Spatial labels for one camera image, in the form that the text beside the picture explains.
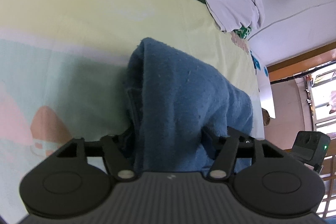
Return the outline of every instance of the wooden trim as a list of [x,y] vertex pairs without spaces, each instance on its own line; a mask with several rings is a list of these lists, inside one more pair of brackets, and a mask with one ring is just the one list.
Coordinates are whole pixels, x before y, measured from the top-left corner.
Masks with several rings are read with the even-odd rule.
[[336,41],[269,66],[267,70],[272,82],[334,60],[336,60]]

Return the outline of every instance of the mattress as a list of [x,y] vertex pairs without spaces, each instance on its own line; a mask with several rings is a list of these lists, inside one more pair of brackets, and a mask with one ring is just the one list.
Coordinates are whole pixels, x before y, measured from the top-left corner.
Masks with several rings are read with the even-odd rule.
[[97,140],[129,126],[123,79],[152,37],[218,69],[252,101],[263,138],[247,41],[218,30],[196,0],[0,0],[0,215],[25,216],[18,185],[72,137]]

